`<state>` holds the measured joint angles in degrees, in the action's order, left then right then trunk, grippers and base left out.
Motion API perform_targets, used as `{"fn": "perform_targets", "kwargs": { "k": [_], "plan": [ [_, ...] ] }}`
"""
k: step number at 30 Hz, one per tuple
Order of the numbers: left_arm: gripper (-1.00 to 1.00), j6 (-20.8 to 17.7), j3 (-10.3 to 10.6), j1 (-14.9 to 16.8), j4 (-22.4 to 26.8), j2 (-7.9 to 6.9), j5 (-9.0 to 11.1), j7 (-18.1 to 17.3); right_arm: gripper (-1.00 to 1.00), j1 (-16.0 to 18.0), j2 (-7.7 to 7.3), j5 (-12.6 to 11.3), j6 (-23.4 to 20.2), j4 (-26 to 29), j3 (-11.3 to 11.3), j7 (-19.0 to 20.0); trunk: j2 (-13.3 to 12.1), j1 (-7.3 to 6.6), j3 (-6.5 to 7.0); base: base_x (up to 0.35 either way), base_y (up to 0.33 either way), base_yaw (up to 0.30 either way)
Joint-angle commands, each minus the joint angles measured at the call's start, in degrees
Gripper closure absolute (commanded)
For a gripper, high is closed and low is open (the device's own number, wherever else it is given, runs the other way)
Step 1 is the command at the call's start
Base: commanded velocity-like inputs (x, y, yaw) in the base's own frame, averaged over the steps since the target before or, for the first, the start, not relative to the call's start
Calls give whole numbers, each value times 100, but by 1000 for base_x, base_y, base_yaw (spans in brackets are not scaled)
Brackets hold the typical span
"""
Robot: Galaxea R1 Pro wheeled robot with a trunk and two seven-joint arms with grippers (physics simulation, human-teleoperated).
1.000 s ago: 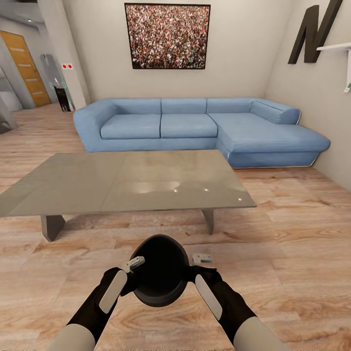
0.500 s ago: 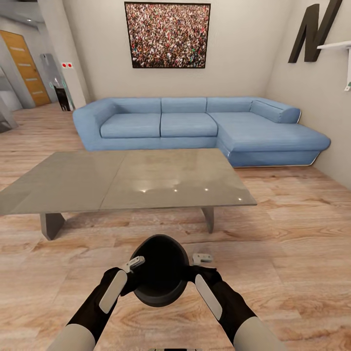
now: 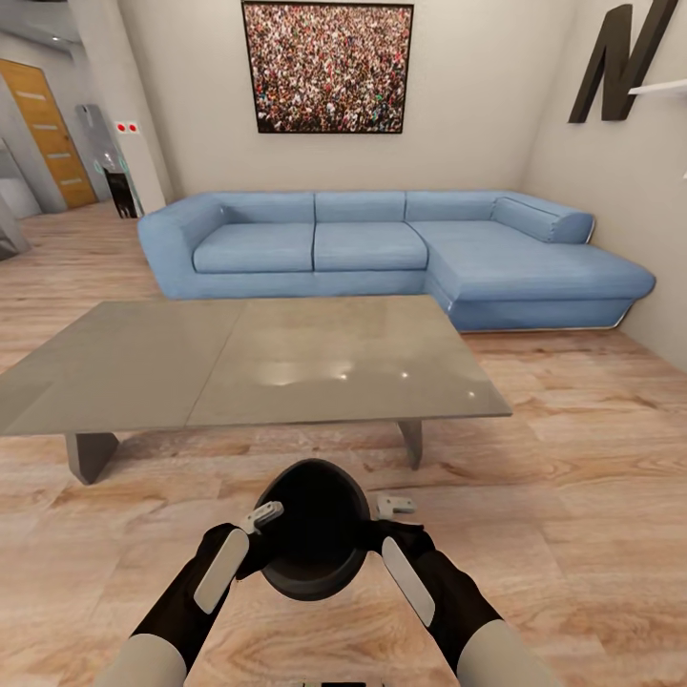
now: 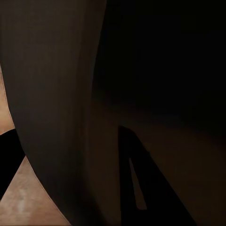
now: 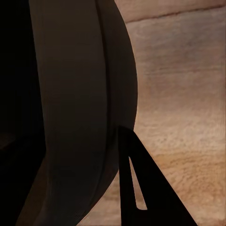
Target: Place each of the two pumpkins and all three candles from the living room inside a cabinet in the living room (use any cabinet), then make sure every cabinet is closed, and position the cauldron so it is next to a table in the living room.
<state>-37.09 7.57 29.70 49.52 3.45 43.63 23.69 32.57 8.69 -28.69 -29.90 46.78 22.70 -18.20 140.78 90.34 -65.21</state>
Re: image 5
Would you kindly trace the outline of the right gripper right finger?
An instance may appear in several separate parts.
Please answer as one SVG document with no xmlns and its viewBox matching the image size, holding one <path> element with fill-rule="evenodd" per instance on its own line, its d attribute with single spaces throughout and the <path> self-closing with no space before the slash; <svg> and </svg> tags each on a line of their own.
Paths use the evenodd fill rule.
<svg viewBox="0 0 226 226">
<path fill-rule="evenodd" d="M 135 132 L 119 125 L 121 226 L 198 226 Z M 131 158 L 147 210 L 136 206 Z"/>
</svg>

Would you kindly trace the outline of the cauldron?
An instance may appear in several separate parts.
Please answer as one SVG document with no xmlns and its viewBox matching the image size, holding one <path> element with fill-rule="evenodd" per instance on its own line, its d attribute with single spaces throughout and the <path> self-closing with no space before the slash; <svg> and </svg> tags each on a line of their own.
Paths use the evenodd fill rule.
<svg viewBox="0 0 226 226">
<path fill-rule="evenodd" d="M 137 70 L 114 0 L 0 0 L 0 150 L 44 126 L 46 154 L 15 226 L 76 226 L 119 171 Z"/>
</svg>

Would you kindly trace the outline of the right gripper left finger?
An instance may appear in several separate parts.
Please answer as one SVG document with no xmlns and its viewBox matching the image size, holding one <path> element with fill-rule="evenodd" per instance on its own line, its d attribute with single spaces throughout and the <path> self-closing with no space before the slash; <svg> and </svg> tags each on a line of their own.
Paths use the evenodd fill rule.
<svg viewBox="0 0 226 226">
<path fill-rule="evenodd" d="M 0 226 L 15 226 L 45 154 L 44 126 L 0 150 Z"/>
</svg>

